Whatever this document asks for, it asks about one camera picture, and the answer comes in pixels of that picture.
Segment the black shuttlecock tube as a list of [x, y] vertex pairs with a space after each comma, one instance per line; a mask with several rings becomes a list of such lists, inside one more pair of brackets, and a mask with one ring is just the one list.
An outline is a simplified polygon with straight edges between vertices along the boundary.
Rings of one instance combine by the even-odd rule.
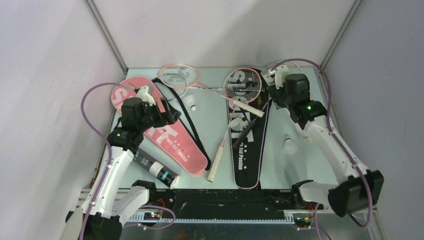
[[178, 185], [180, 175], [141, 148], [138, 148], [133, 160], [171, 190]]

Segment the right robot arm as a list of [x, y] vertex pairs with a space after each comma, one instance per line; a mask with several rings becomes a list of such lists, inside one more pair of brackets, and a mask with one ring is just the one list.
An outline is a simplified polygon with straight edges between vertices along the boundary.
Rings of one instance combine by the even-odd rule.
[[304, 209], [310, 202], [329, 206], [344, 217], [378, 203], [384, 183], [379, 170], [370, 170], [355, 154], [334, 127], [324, 105], [311, 99], [310, 82], [305, 74], [277, 73], [264, 76], [273, 103], [286, 109], [292, 122], [317, 144], [328, 161], [337, 184], [304, 180], [294, 185], [291, 204]]

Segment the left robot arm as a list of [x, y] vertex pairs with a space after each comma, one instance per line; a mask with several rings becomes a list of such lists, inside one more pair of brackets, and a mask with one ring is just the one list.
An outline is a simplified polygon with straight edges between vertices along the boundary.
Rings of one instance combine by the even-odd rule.
[[124, 225], [141, 206], [153, 208], [158, 194], [152, 182], [132, 186], [116, 201], [119, 184], [144, 140], [144, 132], [177, 122], [181, 113], [166, 98], [150, 105], [138, 97], [128, 98], [121, 107], [122, 116], [105, 138], [108, 158], [101, 164], [103, 174], [95, 180], [82, 205], [66, 217], [62, 240], [118, 240]]

